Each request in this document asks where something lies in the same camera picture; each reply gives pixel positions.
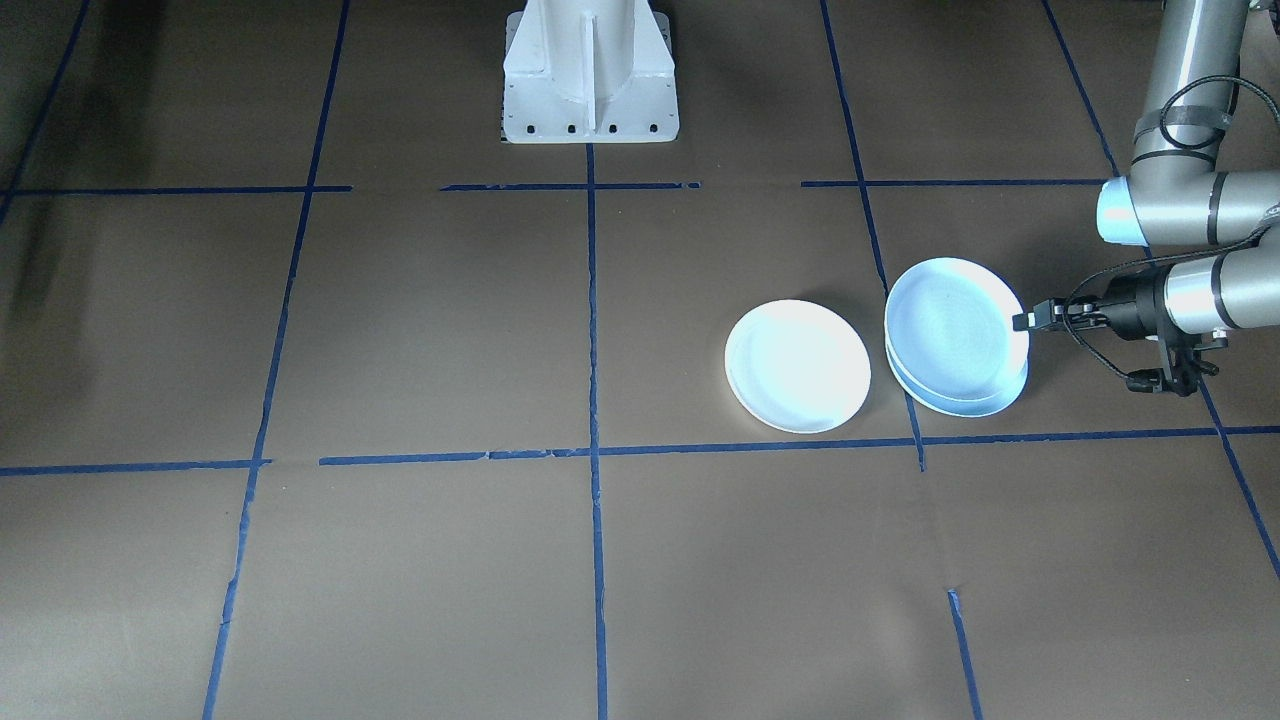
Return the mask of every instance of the light blue joint cap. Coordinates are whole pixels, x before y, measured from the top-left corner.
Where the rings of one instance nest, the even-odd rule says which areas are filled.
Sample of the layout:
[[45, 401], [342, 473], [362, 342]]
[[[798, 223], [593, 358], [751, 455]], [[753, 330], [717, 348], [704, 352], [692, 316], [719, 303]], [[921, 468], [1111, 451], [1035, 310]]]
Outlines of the light blue joint cap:
[[1111, 178], [1098, 193], [1098, 234], [1115, 245], [1146, 246], [1147, 238], [1138, 224], [1138, 213], [1129, 195], [1129, 178]]

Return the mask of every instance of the white plate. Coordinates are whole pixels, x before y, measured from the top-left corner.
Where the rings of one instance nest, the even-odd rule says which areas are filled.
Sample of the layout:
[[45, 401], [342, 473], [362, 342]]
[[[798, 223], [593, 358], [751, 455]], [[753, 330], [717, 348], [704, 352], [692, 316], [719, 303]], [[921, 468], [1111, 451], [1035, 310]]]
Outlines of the white plate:
[[1004, 410], [1027, 384], [1025, 332], [1014, 292], [995, 273], [959, 258], [925, 260], [893, 283], [884, 347], [893, 375], [924, 405], [960, 416]]
[[803, 300], [776, 300], [744, 315], [724, 343], [724, 374], [751, 415], [788, 433], [845, 424], [872, 384], [858, 332]]

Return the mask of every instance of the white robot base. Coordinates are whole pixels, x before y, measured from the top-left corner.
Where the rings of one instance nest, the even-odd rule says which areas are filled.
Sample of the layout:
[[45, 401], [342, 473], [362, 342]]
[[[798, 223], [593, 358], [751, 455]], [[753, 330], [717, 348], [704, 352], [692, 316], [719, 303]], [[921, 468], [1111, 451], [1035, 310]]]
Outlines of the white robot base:
[[646, 0], [529, 0], [507, 18], [503, 140], [668, 142], [680, 131], [671, 20]]

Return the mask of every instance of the grid line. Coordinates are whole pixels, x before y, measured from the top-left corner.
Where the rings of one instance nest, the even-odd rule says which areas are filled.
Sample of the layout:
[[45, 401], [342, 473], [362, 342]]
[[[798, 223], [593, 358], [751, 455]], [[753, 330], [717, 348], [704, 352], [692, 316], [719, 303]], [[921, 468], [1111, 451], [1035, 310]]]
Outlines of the grid line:
[[1116, 167], [1116, 159], [1111, 155], [1111, 145], [1107, 142], [1106, 133], [1102, 132], [1102, 124], [1098, 122], [1098, 114], [1093, 111], [1093, 102], [1089, 102], [1089, 94], [1084, 91], [1084, 81], [1080, 79], [1080, 73], [1075, 69], [1075, 60], [1071, 59], [1071, 50], [1066, 46], [1066, 37], [1062, 36], [1062, 28], [1057, 27], [1057, 17], [1053, 15], [1053, 8], [1050, 6], [1048, 0], [1041, 0], [1041, 5], [1044, 6], [1044, 15], [1048, 18], [1050, 27], [1053, 28], [1053, 36], [1057, 37], [1057, 46], [1062, 50], [1062, 58], [1066, 59], [1066, 67], [1071, 70], [1071, 79], [1075, 81], [1075, 90], [1080, 94], [1080, 100], [1084, 101], [1084, 109], [1089, 113], [1089, 122], [1093, 123], [1093, 132], [1098, 135], [1098, 142], [1102, 143], [1102, 154], [1107, 156], [1107, 164], [1111, 165], [1111, 174], [1120, 177], [1120, 169]]
[[[1009, 434], [978, 434], [978, 436], [924, 436], [924, 445], [997, 445], [1021, 442], [1087, 442], [1087, 441], [1134, 441], [1134, 439], [1169, 439], [1185, 437], [1216, 437], [1219, 433], [1226, 436], [1257, 436], [1280, 434], [1280, 425], [1243, 425], [1224, 427], [1221, 430], [1212, 427], [1204, 428], [1148, 428], [1137, 430], [1078, 430], [1057, 433], [1009, 433]], [[850, 438], [850, 439], [813, 439], [813, 441], [777, 441], [777, 442], [722, 442], [722, 443], [685, 443], [685, 445], [602, 445], [596, 448], [600, 457], [622, 457], [632, 455], [705, 455], [705, 454], [737, 454], [737, 452], [795, 452], [808, 450], [867, 450], [878, 447], [913, 447], [915, 438], [911, 437], [883, 437], [883, 438]], [[320, 457], [321, 466], [342, 465], [392, 465], [392, 464], [429, 464], [429, 462], [470, 462], [483, 460], [545, 460], [564, 457], [588, 457], [591, 455], [590, 447], [558, 447], [558, 448], [529, 448], [529, 450], [492, 450], [467, 452], [415, 452], [392, 455], [335, 455]]]
[[[315, 192], [316, 176], [320, 169], [320, 154], [324, 150], [325, 126], [329, 122], [329, 106], [333, 102], [333, 90], [338, 81], [338, 63], [342, 59], [342, 44], [347, 32], [347, 15], [351, 10], [351, 0], [343, 0], [342, 14], [338, 18], [337, 37], [334, 38], [333, 56], [329, 61], [329, 78], [325, 85], [324, 101], [320, 105], [320, 118], [316, 122], [316, 138], [311, 150], [311, 164], [307, 170], [307, 190], [302, 195], [302, 208], [298, 211], [298, 229], [293, 238], [293, 255], [289, 259], [289, 275], [284, 283], [284, 297], [280, 301], [280, 319], [276, 324], [275, 346], [271, 351], [271, 364], [266, 377], [266, 389], [262, 396], [262, 420], [259, 425], [257, 437], [253, 442], [253, 459], [261, 460], [266, 445], [266, 432], [271, 421], [271, 402], [275, 396], [275, 382], [280, 370], [280, 355], [284, 351], [284, 336], [289, 323], [289, 300], [293, 293], [293, 283], [298, 274], [298, 261], [302, 255], [302, 243], [306, 238], [307, 219], [311, 211], [311, 199]], [[250, 507], [253, 505], [253, 496], [257, 492], [257, 479], [260, 466], [255, 465], [248, 471], [244, 484], [244, 501], [241, 506], [241, 519], [236, 542], [236, 564], [232, 579], [227, 583], [227, 594], [223, 600], [221, 621], [218, 625], [218, 641], [214, 646], [214, 661], [209, 671], [209, 687], [205, 692], [204, 720], [212, 720], [214, 708], [218, 703], [218, 688], [221, 680], [223, 662], [227, 656], [227, 641], [230, 635], [232, 619], [236, 611], [236, 593], [239, 588], [241, 570], [244, 565], [244, 548], [248, 542]]]
[[12, 190], [12, 197], [136, 196], [136, 195], [301, 195], [303, 192], [351, 192], [349, 184], [247, 184], [228, 187], [70, 187]]
[[22, 146], [22, 155], [18, 156], [18, 163], [13, 167], [13, 176], [9, 177], [9, 187], [4, 201], [0, 201], [0, 225], [4, 224], [5, 218], [9, 215], [9, 206], [13, 205], [13, 191], [22, 183], [27, 163], [31, 161], [31, 155], [36, 151], [36, 140], [40, 138], [40, 132], [45, 128], [45, 120], [49, 119], [49, 111], [54, 106], [54, 96], [58, 95], [58, 88], [63, 83], [63, 76], [67, 74], [67, 67], [70, 65], [72, 54], [76, 53], [81, 31], [84, 28], [84, 18], [88, 15], [88, 4], [90, 0], [81, 0], [81, 9], [76, 15], [76, 23], [72, 24], [72, 33], [67, 40], [67, 47], [63, 50], [63, 58], [58, 63], [58, 70], [54, 73], [54, 79], [49, 83], [49, 92], [45, 94], [45, 101], [41, 102], [40, 111], [36, 113], [36, 122], [31, 127], [31, 133], [27, 135], [27, 142]]
[[598, 720], [609, 717], [609, 674], [604, 626], [604, 525], [600, 516], [600, 380], [598, 360], [598, 313], [595, 274], [595, 146], [586, 143], [586, 269], [590, 338], [590, 388], [588, 393], [591, 462], [591, 557], [595, 583], [595, 707]]
[[166, 462], [108, 462], [88, 465], [26, 465], [0, 468], [0, 478], [31, 478], [37, 475], [105, 475], [113, 473], [172, 473], [182, 470], [247, 470], [268, 465], [270, 460], [175, 460]]
[[1108, 178], [968, 178], [968, 179], [879, 179], [879, 181], [800, 181], [800, 187], [1059, 187], [1059, 186], [1101, 186]]
[[[884, 260], [881, 258], [879, 236], [876, 232], [876, 217], [872, 214], [872, 199], [867, 191], [867, 174], [863, 172], [863, 156], [858, 150], [858, 133], [854, 129], [854, 114], [849, 108], [849, 92], [845, 90], [845, 73], [840, 68], [840, 53], [836, 50], [836, 33], [831, 27], [831, 10], [827, 0], [819, 0], [822, 8], [822, 24], [827, 32], [827, 50], [831, 53], [831, 69], [836, 76], [836, 90], [840, 94], [840, 109], [845, 114], [845, 132], [849, 136], [849, 152], [854, 160], [854, 174], [858, 176], [858, 193], [863, 200], [863, 215], [867, 219], [867, 233], [872, 241], [872, 256], [876, 259], [876, 274], [879, 275], [884, 297], [888, 297], [888, 279], [884, 277]], [[911, 423], [911, 437], [915, 439], [915, 455], [920, 465], [920, 471], [925, 470], [924, 442], [920, 439], [920, 423], [915, 416], [915, 401], [902, 391], [902, 400], [906, 402], [906, 415]]]
[[973, 657], [969, 655], [969, 634], [964, 629], [964, 614], [960, 611], [960, 593], [956, 588], [947, 591], [951, 603], [951, 623], [956, 628], [956, 644], [960, 646], [960, 664], [964, 666], [964, 682], [969, 688], [969, 707], [973, 720], [982, 720], [982, 700], [978, 697], [978, 678], [973, 671]]
[[1240, 495], [1244, 496], [1244, 505], [1249, 510], [1249, 516], [1253, 519], [1253, 527], [1258, 530], [1258, 538], [1262, 541], [1262, 548], [1267, 553], [1267, 559], [1271, 561], [1271, 570], [1276, 574], [1276, 579], [1280, 579], [1280, 556], [1276, 555], [1276, 546], [1271, 542], [1271, 533], [1267, 530], [1267, 523], [1262, 518], [1262, 511], [1258, 509], [1258, 502], [1253, 497], [1253, 488], [1249, 487], [1248, 478], [1244, 477], [1244, 470], [1240, 469], [1240, 461], [1235, 456], [1235, 448], [1231, 447], [1230, 433], [1222, 427], [1222, 419], [1217, 414], [1217, 406], [1213, 404], [1213, 397], [1208, 392], [1208, 384], [1201, 383], [1201, 393], [1204, 395], [1204, 405], [1208, 407], [1208, 414], [1213, 419], [1213, 427], [1217, 429], [1217, 437], [1222, 442], [1222, 452], [1226, 454], [1228, 462], [1231, 464], [1231, 473], [1235, 475], [1235, 483], [1240, 486]]
[[440, 192], [552, 192], [596, 190], [698, 190], [700, 182], [517, 182], [508, 184], [456, 183], [447, 184]]

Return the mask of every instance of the stacked plates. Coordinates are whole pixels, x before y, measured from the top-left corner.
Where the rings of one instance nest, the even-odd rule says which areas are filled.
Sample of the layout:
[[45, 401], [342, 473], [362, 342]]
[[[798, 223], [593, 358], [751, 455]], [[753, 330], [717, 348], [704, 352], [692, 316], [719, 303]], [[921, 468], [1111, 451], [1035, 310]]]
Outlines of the stacked plates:
[[927, 407], [982, 418], [1009, 407], [1027, 386], [1025, 332], [1014, 292], [995, 273], [934, 258], [902, 273], [884, 309], [884, 350], [897, 382]]

